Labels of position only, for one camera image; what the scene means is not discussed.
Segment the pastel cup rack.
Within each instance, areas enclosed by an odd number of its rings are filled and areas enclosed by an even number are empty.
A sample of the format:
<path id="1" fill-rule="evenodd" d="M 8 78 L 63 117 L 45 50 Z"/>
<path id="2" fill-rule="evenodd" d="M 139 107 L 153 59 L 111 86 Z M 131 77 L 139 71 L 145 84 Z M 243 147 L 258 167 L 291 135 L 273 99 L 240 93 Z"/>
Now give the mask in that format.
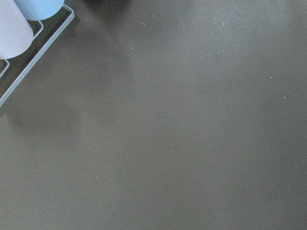
<path id="1" fill-rule="evenodd" d="M 61 9 L 48 19 L 40 21 L 26 19 L 34 34 L 31 45 L 25 52 L 16 57 L 0 59 L 1 104 L 7 101 L 28 72 L 71 23 L 74 17 L 73 9 L 64 3 Z"/>

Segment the lilac cup in rack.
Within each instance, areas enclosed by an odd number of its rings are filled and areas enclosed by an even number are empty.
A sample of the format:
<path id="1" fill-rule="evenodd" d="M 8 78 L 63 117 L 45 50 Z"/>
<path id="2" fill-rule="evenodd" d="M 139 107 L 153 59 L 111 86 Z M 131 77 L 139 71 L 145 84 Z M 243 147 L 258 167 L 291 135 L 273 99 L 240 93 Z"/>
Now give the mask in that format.
<path id="1" fill-rule="evenodd" d="M 10 59 L 25 52 L 32 43 L 31 26 L 13 0 L 0 2 L 0 58 Z"/>

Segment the light blue cup in rack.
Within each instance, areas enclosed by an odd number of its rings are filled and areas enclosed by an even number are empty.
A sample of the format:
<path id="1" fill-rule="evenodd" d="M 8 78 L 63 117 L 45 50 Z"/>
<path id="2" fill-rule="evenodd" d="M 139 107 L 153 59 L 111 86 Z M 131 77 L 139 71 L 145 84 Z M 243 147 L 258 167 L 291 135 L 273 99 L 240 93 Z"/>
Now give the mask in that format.
<path id="1" fill-rule="evenodd" d="M 14 0 L 27 20 L 40 21 L 55 15 L 64 0 Z"/>

